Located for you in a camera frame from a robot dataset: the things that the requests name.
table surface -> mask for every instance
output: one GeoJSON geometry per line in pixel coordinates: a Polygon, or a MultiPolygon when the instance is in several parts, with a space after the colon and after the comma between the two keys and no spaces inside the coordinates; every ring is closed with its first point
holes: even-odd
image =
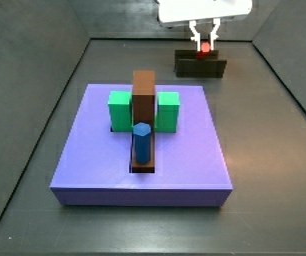
{"type": "Polygon", "coordinates": [[[306,115],[251,43],[223,79],[177,78],[183,41],[93,41],[0,221],[0,253],[306,253],[306,115]],[[202,85],[235,190],[222,208],[64,207],[50,184],[91,83],[202,85]]]}
{"type": "Polygon", "coordinates": [[[157,85],[179,93],[182,106],[178,132],[155,134],[155,174],[130,173],[133,132],[111,132],[107,102],[121,90],[133,85],[88,85],[51,187],[233,190],[202,86],[157,85]]]}

gray floor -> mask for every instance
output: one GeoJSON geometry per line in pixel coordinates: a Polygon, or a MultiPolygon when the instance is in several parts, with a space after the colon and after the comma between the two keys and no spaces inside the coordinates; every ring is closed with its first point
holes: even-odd
{"type": "Polygon", "coordinates": [[[222,80],[178,79],[191,42],[94,41],[0,221],[0,252],[306,252],[306,116],[250,43],[222,80]],[[235,191],[222,209],[63,207],[50,183],[88,83],[203,85],[235,191]]]}

brown block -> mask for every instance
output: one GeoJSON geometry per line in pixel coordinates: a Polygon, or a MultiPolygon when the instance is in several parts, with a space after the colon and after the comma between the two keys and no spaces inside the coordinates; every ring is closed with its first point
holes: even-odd
{"type": "Polygon", "coordinates": [[[131,172],[133,173],[155,173],[155,133],[151,134],[151,161],[147,164],[137,162],[135,147],[131,148],[131,172]]]}
{"type": "Polygon", "coordinates": [[[155,71],[134,72],[133,112],[134,125],[143,122],[155,128],[155,71]]]}

purple block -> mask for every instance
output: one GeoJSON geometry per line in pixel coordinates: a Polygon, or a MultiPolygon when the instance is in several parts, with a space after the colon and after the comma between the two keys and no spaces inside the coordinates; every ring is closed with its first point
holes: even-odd
{"type": "Polygon", "coordinates": [[[233,191],[202,86],[157,86],[179,92],[177,133],[157,133],[157,172],[130,173],[133,133],[111,132],[111,91],[88,85],[51,189],[64,205],[222,206],[233,191]]]}

blue cylinder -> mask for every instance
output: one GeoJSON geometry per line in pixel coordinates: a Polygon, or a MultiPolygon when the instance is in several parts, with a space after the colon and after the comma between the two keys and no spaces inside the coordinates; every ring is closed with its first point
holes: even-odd
{"type": "Polygon", "coordinates": [[[134,126],[134,145],[137,162],[147,164],[151,161],[151,126],[139,123],[134,126]]]}

